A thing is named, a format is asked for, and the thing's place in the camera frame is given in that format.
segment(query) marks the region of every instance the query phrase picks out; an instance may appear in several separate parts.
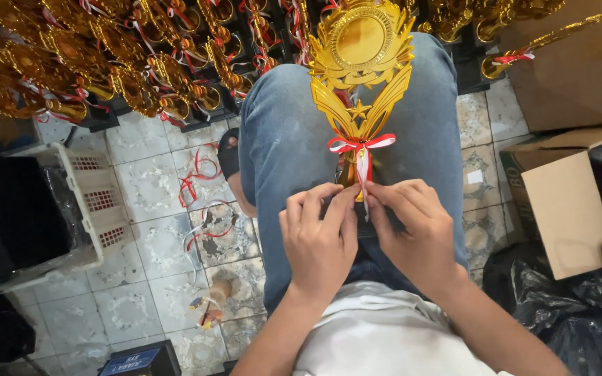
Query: cardboard box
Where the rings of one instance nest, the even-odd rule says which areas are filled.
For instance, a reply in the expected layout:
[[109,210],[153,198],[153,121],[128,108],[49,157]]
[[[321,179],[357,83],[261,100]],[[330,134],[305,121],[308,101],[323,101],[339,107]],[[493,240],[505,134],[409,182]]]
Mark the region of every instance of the cardboard box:
[[500,152],[524,233],[542,240],[554,277],[602,268],[602,203],[589,151],[602,127],[541,136]]
[[[514,21],[503,30],[502,52],[602,13],[602,0],[573,0],[540,20]],[[509,70],[531,131],[602,124],[602,20],[534,52]]]

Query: blue jeans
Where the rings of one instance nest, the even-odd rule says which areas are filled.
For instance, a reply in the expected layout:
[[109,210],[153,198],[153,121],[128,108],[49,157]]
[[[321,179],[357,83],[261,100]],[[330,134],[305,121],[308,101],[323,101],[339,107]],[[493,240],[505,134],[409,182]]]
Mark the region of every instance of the blue jeans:
[[[383,132],[396,143],[373,150],[382,168],[374,171],[384,185],[424,179],[435,188],[454,219],[454,257],[468,267],[462,228],[463,162],[457,123],[456,73],[438,40],[413,33],[415,58],[408,90],[389,116]],[[372,103],[380,87],[362,90]],[[310,93],[308,70],[284,64],[263,75],[247,94],[241,111],[239,164],[247,201],[257,207],[266,281],[264,306],[278,306],[292,277],[282,245],[278,213],[294,193],[335,182],[339,156],[327,142],[335,136]],[[380,249],[377,237],[359,239],[360,257],[348,277],[376,280],[392,289],[419,291]]]

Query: stack of trophies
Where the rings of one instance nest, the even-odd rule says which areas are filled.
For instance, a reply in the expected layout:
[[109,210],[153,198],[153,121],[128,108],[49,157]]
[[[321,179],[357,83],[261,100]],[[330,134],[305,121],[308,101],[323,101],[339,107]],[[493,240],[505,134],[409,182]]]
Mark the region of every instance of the stack of trophies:
[[[0,113],[99,131],[133,110],[201,128],[238,115],[255,80],[276,65],[312,66],[318,24],[351,3],[0,0]],[[441,40],[465,94],[487,89],[532,48],[488,55],[502,28],[546,17],[563,0],[370,3],[399,7],[413,30]]]

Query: black sandal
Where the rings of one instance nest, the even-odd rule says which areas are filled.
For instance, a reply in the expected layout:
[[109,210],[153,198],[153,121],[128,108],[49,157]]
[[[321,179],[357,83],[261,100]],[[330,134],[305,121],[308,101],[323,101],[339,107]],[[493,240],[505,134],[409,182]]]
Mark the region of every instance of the black sandal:
[[238,128],[232,128],[225,132],[217,146],[217,162],[222,169],[225,180],[241,170],[238,165],[238,146],[229,147],[231,137],[238,140]]

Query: hand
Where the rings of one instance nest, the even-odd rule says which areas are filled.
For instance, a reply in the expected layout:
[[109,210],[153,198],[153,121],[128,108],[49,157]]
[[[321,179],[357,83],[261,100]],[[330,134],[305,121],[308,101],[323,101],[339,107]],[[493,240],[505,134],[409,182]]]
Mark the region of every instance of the hand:
[[[406,180],[390,187],[366,183],[371,220],[380,248],[389,260],[431,300],[451,292],[468,278],[454,261],[452,217],[440,204],[438,194],[421,179]],[[394,210],[406,227],[395,234],[385,207]]]
[[[306,301],[321,304],[324,310],[352,267],[356,241],[355,185],[326,183],[287,199],[280,212],[280,230],[287,258],[292,267],[288,290],[296,290]],[[338,193],[320,220],[322,198]]]

